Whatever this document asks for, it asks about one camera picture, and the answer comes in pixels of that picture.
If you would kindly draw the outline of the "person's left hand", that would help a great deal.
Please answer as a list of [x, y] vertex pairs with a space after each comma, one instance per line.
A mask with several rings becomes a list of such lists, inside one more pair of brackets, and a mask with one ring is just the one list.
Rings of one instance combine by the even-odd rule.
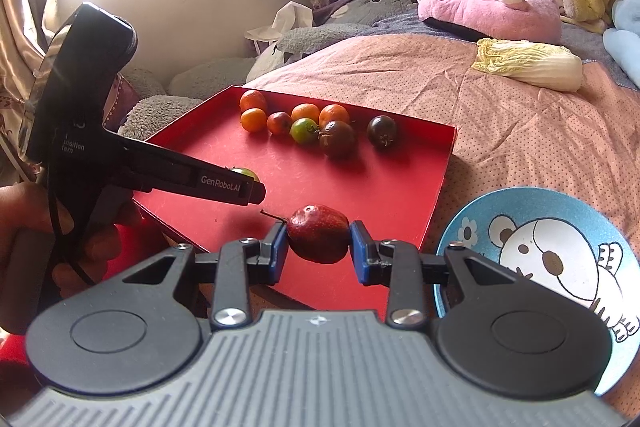
[[[91, 228], [82, 240], [79, 268], [98, 283], [108, 264], [122, 251], [119, 225], [133, 227], [141, 221], [130, 200], [118, 210], [115, 220]], [[36, 315], [38, 284], [47, 271], [53, 228], [45, 188], [32, 182], [1, 189], [1, 328], [23, 335]]]

